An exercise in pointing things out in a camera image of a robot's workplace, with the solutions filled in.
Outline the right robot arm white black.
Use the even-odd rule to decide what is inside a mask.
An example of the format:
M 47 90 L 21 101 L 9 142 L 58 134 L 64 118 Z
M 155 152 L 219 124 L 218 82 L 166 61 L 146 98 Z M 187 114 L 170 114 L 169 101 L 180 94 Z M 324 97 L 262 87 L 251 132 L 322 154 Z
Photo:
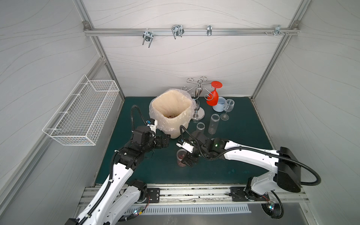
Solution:
M 203 133 L 189 131 L 180 126 L 181 136 L 177 146 L 186 151 L 182 163 L 192 167 L 200 157 L 207 161 L 230 160 L 247 163 L 267 170 L 266 173 L 251 177 L 236 198 L 247 201 L 265 200 L 265 195 L 278 188 L 299 193 L 302 186 L 317 186 L 320 175 L 311 167 L 299 162 L 290 149 L 266 150 L 235 143 L 228 139 L 208 138 Z

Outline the jar with dried flowers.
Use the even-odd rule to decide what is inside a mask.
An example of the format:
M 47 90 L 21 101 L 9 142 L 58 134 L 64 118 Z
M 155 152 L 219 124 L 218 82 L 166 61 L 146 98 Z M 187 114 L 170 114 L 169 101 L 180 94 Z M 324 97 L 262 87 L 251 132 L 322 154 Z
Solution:
M 202 122 L 199 122 L 197 123 L 196 125 L 196 129 L 197 131 L 201 132 L 201 133 L 204 133 L 204 130 L 205 130 L 205 124 L 202 123 Z

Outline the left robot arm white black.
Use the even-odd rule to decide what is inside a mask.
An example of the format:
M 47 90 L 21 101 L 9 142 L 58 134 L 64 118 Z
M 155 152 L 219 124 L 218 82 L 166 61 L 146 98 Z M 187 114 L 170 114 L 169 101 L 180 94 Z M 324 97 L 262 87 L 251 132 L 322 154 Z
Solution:
M 140 180 L 130 182 L 123 194 L 120 191 L 146 153 L 169 146 L 170 135 L 156 135 L 155 119 L 143 120 L 142 126 L 135 127 L 134 110 L 138 109 L 137 105 L 131 107 L 131 139 L 114 151 L 106 181 L 86 208 L 76 218 L 67 220 L 67 225 L 115 225 L 125 220 L 126 211 L 133 204 L 147 198 L 147 185 Z

